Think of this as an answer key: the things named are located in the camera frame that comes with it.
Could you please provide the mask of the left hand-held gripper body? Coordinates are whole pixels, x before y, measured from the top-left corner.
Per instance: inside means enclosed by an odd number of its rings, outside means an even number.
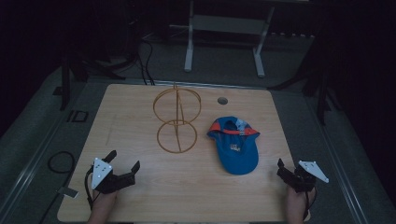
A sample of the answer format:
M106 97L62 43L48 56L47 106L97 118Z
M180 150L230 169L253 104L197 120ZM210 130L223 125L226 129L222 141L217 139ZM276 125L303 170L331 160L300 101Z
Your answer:
M108 194L135 184L131 171L124 175L114 175L113 166L101 159L93 161L92 189Z

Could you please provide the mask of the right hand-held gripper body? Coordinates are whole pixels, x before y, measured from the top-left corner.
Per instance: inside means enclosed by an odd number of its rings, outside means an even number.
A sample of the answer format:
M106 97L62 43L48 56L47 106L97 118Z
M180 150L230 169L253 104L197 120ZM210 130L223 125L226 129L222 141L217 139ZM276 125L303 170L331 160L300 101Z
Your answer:
M318 179L329 182L329 178L315 161L299 161L293 172L285 167L283 170L278 169L276 174L296 192L311 191Z

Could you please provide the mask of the blue and orange cap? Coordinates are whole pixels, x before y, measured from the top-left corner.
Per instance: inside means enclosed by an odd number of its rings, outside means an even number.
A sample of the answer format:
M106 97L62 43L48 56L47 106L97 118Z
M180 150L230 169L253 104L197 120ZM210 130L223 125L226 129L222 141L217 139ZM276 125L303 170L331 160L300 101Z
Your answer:
M215 141L219 160L231 175L251 173L259 163L256 139L260 133L237 117L216 119L207 132Z

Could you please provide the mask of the gold wire hat stand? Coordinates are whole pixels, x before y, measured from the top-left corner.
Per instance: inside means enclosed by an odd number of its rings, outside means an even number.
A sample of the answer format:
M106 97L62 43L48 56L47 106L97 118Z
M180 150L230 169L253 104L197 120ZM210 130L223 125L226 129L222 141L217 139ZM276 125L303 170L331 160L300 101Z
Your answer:
M174 84L157 94L152 110L160 121L156 140L162 150L181 154L196 145L198 131L194 122L202 111L202 98L197 91Z

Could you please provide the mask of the person's left hand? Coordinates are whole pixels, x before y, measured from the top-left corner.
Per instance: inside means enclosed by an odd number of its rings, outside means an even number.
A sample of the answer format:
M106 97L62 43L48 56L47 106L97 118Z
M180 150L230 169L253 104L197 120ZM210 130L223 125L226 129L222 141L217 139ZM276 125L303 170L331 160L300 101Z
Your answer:
M94 190L92 192L92 213L97 216L108 217L116 202L117 196L118 193L116 191L103 194L97 190Z

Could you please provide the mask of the person's right hand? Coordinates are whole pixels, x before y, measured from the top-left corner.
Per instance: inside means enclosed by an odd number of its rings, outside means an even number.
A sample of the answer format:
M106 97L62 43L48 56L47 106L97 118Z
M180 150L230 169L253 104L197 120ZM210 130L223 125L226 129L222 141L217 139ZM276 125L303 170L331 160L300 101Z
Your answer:
M312 189L307 193L296 192L292 187L287 188L286 215L304 216L306 209L312 203L316 192Z

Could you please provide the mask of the grey tape strip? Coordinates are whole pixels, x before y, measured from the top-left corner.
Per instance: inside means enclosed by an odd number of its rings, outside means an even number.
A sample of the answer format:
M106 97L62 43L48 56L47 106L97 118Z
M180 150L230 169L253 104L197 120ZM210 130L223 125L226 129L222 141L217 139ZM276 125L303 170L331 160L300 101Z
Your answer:
M57 192L70 198L76 198L78 196L78 192L74 189L70 189L69 187L60 187Z

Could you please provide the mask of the black stand with legs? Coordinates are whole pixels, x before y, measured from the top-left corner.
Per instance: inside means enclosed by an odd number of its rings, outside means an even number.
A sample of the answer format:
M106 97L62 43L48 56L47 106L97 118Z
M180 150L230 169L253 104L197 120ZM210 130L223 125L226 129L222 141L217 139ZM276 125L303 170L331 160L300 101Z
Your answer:
M70 101L70 72L73 72L75 79L80 81L88 80L88 72L86 67L89 66L99 72L100 74L113 79L124 79L115 73L115 70L126 67L130 61L122 63L111 64L108 66L102 65L99 62L91 59L82 52L69 52L62 57L61 63L61 85L56 87L53 94L62 97L60 110L64 111Z

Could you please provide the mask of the black tripod stand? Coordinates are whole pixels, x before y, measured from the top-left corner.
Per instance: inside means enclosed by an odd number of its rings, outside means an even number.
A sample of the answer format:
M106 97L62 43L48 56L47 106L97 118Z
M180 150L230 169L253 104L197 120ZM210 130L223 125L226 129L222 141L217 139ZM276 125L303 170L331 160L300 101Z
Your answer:
M318 95L316 116L319 123L324 125L325 111L329 110L326 99L333 69L332 49L328 49L325 43L316 38L305 54L296 74L280 84L268 87L268 90L280 91L305 79L302 94L307 97Z

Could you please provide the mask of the black rectangular floor bracket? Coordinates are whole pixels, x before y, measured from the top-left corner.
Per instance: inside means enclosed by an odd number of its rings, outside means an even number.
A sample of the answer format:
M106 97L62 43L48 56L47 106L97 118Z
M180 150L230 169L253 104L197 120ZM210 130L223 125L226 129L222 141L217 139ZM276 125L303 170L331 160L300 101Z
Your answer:
M88 111L72 110L68 117L67 122L86 122L89 116Z

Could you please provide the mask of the white metal frame stand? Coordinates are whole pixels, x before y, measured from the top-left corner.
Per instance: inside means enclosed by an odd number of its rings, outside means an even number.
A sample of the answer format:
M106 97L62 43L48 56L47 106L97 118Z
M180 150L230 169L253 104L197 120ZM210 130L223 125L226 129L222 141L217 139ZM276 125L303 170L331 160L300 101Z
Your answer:
M194 12L195 2L197 0L188 1L189 23L187 26L188 43L184 62L185 72L190 72L192 70L194 53L193 33L195 31L209 31L226 34L257 35L259 37L259 43L252 49L252 56L255 63L257 77L265 77L264 65L262 62L262 47L269 31L275 7L269 7L265 13L266 18L264 20L255 20L197 14Z

